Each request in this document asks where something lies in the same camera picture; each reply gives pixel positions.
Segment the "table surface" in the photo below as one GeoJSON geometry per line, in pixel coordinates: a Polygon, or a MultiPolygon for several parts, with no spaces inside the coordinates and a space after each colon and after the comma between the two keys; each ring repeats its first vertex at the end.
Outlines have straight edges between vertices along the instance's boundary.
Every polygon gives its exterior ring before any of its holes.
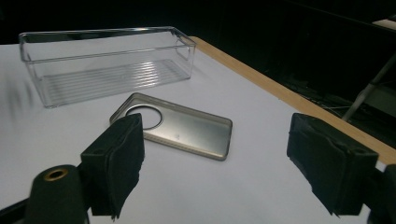
{"type": "MultiPolygon", "coordinates": [[[[291,115],[324,119],[379,152],[378,169],[396,162],[394,149],[192,38],[191,79],[139,92],[231,119],[228,158],[215,161],[145,140],[139,183],[116,223],[365,223],[365,205],[359,216],[330,215],[287,157],[291,115]]],[[[27,198],[40,172],[80,164],[80,153],[131,94],[44,108],[18,46],[0,46],[0,209],[27,198]]],[[[89,215],[92,224],[113,223],[89,215]]]]}

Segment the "transparent plastic bin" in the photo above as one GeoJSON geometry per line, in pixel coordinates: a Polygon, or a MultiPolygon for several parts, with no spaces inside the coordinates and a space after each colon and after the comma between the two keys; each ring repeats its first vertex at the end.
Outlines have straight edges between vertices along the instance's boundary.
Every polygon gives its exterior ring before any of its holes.
{"type": "Polygon", "coordinates": [[[196,46],[175,27],[29,32],[19,39],[47,108],[189,79],[196,46]]]}

